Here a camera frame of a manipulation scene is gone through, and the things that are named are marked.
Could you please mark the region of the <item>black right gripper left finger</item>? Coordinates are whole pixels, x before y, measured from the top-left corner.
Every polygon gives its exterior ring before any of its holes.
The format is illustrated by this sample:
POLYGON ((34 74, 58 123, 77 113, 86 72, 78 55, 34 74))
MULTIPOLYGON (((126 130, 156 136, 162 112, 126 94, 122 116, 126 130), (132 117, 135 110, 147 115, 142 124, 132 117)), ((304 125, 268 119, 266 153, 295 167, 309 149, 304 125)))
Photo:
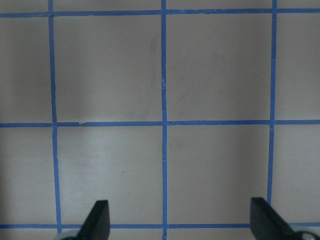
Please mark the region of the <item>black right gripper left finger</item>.
POLYGON ((108 200, 97 200, 80 228, 78 240, 107 240, 110 235, 108 200))

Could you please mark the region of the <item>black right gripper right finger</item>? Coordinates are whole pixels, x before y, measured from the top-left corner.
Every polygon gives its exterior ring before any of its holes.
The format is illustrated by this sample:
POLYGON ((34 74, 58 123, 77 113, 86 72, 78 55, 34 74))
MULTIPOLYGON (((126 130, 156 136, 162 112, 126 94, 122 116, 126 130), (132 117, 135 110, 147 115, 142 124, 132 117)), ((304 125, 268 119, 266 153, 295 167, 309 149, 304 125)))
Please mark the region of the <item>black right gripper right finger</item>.
POLYGON ((250 199, 250 230, 256 240, 298 240, 295 232, 262 197, 250 199))

